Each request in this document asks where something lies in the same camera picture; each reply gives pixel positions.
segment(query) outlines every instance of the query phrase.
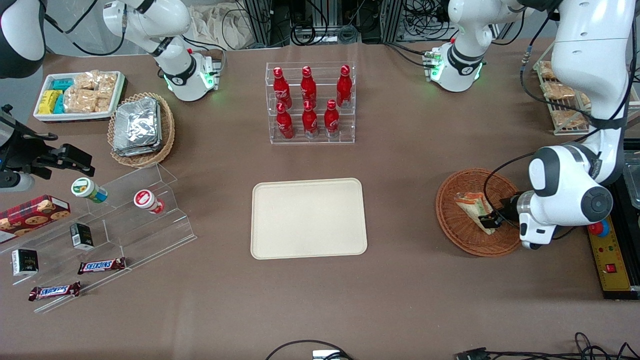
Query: red bottle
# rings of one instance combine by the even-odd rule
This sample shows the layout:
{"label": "red bottle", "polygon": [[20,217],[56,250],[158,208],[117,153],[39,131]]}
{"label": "red bottle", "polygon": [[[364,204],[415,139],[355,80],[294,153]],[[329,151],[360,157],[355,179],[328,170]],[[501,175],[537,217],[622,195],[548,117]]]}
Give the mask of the red bottle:
{"label": "red bottle", "polygon": [[318,136],[318,116],[309,100],[304,102],[305,112],[302,113],[302,125],[305,127],[305,136],[313,139]]}
{"label": "red bottle", "polygon": [[340,135],[338,129],[338,120],[340,115],[338,110],[335,109],[335,100],[331,99],[326,102],[326,111],[324,112],[324,129],[326,130],[327,137],[336,138]]}
{"label": "red bottle", "polygon": [[351,87],[353,82],[351,81],[351,69],[349,65],[343,65],[340,68],[340,79],[338,80],[338,97],[337,104],[340,108],[351,107]]}
{"label": "red bottle", "polygon": [[293,123],[291,122],[291,115],[287,113],[287,109],[285,108],[285,104],[279,102],[276,105],[276,109],[278,110],[278,115],[276,116],[276,121],[278,122],[278,129],[282,136],[285,139],[293,138],[296,133],[293,130]]}
{"label": "red bottle", "polygon": [[316,81],[311,76],[311,68],[305,66],[302,68],[302,82],[300,83],[302,89],[302,101],[310,101],[313,109],[316,108]]}
{"label": "red bottle", "polygon": [[280,67],[273,68],[273,91],[276,93],[276,99],[287,106],[287,110],[291,109],[293,101],[291,100],[291,92],[289,91],[289,83],[282,75]]}

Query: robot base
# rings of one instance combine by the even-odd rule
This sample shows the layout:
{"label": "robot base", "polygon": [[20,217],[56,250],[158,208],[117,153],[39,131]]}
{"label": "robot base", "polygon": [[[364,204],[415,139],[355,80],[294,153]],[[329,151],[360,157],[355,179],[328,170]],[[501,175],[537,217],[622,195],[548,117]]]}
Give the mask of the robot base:
{"label": "robot base", "polygon": [[470,88],[474,81],[478,79],[482,64],[475,70],[469,67],[470,72],[467,75],[460,75],[458,70],[453,67],[449,61],[448,52],[452,45],[452,43],[448,42],[443,46],[433,48],[432,54],[439,54],[439,61],[426,56],[423,57],[427,64],[435,66],[432,69],[424,69],[424,72],[425,75],[427,75],[427,81],[433,81],[450,92],[463,92]]}
{"label": "robot base", "polygon": [[206,95],[208,92],[217,89],[219,77],[213,75],[214,72],[219,73],[219,69],[214,69],[210,57],[204,57],[201,54],[191,54],[196,60],[196,70],[187,79],[184,85],[175,85],[165,77],[169,90],[182,101],[196,101]]}

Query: wicker basket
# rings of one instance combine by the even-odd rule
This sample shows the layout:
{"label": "wicker basket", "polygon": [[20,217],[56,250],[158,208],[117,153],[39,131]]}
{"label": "wicker basket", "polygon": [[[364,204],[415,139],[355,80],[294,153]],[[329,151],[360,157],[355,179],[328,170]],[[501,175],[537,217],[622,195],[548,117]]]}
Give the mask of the wicker basket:
{"label": "wicker basket", "polygon": [[[142,94],[136,94],[124,99],[122,103],[138,101],[147,96],[153,97],[160,103],[163,147],[158,152],[135,156],[119,156],[115,152],[111,151],[111,157],[116,159],[117,162],[123,165],[141,168],[151,163],[159,163],[160,161],[163,161],[167,155],[169,155],[169,152],[173,147],[173,140],[175,139],[175,123],[173,121],[173,114],[171,113],[171,109],[169,109],[169,105],[167,105],[166,101],[160,95],[143,92]],[[115,124],[115,116],[115,113],[111,115],[111,119],[109,120],[109,132],[107,133],[107,141],[109,142],[109,145],[111,145],[111,148],[113,148],[113,128]]]}
{"label": "wicker basket", "polygon": [[[483,168],[468,168],[449,176],[438,189],[436,213],[442,231],[469,254],[497,257],[509,254],[520,246],[518,229],[504,224],[495,233],[487,235],[453,201],[457,193],[481,192],[484,180],[491,174]],[[508,179],[495,174],[486,187],[487,196],[494,206],[500,199],[514,195],[518,189]]]}

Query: red button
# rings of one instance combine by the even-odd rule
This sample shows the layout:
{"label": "red button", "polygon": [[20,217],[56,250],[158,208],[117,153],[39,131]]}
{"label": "red button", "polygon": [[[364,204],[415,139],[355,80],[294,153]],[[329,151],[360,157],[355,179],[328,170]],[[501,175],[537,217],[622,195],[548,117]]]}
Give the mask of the red button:
{"label": "red button", "polygon": [[602,225],[601,222],[597,222],[587,226],[587,229],[589,229],[589,232],[593,235],[600,235],[604,231],[604,225]]}

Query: brown tablecloth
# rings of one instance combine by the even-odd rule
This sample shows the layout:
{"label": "brown tablecloth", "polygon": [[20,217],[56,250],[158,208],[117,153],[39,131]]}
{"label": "brown tablecloth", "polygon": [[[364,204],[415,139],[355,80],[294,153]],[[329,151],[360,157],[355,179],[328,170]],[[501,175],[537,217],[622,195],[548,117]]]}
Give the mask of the brown tablecloth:
{"label": "brown tablecloth", "polygon": [[[537,251],[485,259],[458,249],[436,221],[435,194],[452,172],[494,168],[567,140],[550,135],[547,108],[520,88],[527,42],[492,47],[482,76],[461,94],[426,83],[422,69],[382,45],[239,51],[228,54],[220,90],[192,103],[172,96],[151,56],[48,57],[45,74],[120,70],[127,95],[155,92],[169,102],[177,137],[163,165],[179,179],[175,195],[198,239],[45,315],[31,312],[4,264],[1,357],[260,360],[282,343],[314,338],[362,360],[448,359],[480,346],[572,350],[575,331],[609,348],[639,346],[638,303],[602,300],[583,229]],[[271,145],[266,62],[320,60],[357,61],[356,143]],[[98,183],[132,170],[109,156],[105,122],[29,125],[91,153]],[[525,188],[526,166],[503,174]],[[75,201],[68,188],[77,176],[54,171],[29,193],[3,194],[1,204],[43,193]],[[367,251],[253,259],[252,188],[333,177],[362,182]],[[310,359],[318,348],[298,345],[275,359]]]}

